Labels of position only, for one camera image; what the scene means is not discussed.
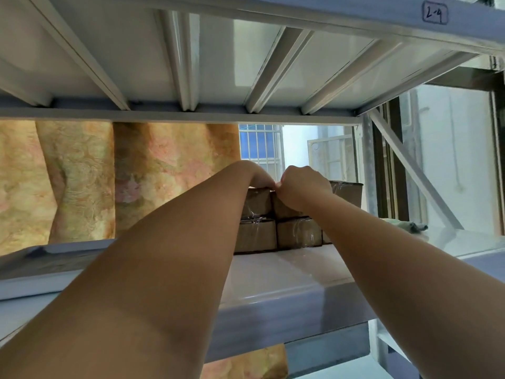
stacked cardboard box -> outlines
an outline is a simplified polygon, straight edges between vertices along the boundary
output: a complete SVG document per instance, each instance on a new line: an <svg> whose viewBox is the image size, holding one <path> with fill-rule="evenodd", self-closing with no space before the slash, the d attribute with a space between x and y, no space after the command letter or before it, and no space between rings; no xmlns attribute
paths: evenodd
<svg viewBox="0 0 505 379"><path fill-rule="evenodd" d="M361 207L363 184L330 181L332 191ZM235 252L256 253L331 243L319 225L304 213L288 208L268 189L249 189L245 199Z"/></svg>

forearm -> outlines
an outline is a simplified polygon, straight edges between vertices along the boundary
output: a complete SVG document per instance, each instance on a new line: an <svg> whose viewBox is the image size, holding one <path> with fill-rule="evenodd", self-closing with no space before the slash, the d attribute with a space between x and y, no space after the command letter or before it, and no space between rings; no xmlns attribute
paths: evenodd
<svg viewBox="0 0 505 379"><path fill-rule="evenodd" d="M134 225L0 350L3 377L197 377L252 174L231 165Z"/></svg>
<svg viewBox="0 0 505 379"><path fill-rule="evenodd" d="M426 378L504 372L504 284L339 197L308 207Z"/></svg>

person's left arm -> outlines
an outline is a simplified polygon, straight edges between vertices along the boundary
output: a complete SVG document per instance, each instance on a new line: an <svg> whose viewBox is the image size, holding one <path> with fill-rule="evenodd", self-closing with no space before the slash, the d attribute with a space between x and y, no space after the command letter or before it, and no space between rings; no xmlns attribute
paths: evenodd
<svg viewBox="0 0 505 379"><path fill-rule="evenodd" d="M143 218L0 349L3 379L197 379L249 186L234 163Z"/></svg>

person's right arm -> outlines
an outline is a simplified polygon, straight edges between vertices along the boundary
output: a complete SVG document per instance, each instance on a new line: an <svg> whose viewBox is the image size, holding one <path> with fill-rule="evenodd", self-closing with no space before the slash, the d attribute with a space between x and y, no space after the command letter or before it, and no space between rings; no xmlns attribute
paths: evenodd
<svg viewBox="0 0 505 379"><path fill-rule="evenodd" d="M375 313L426 379L505 377L505 284L289 167L277 195L335 244Z"/></svg>

hand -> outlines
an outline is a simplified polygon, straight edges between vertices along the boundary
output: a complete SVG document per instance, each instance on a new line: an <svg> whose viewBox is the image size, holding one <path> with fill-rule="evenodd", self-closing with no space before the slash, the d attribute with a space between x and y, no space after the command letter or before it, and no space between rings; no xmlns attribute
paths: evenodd
<svg viewBox="0 0 505 379"><path fill-rule="evenodd" d="M252 161L239 161L240 167L249 168L252 177L249 186L275 188L275 181L260 165Z"/></svg>
<svg viewBox="0 0 505 379"><path fill-rule="evenodd" d="M303 213L307 213L312 197L332 194L330 182L310 166L289 166L281 182L275 184L275 191L285 205Z"/></svg>

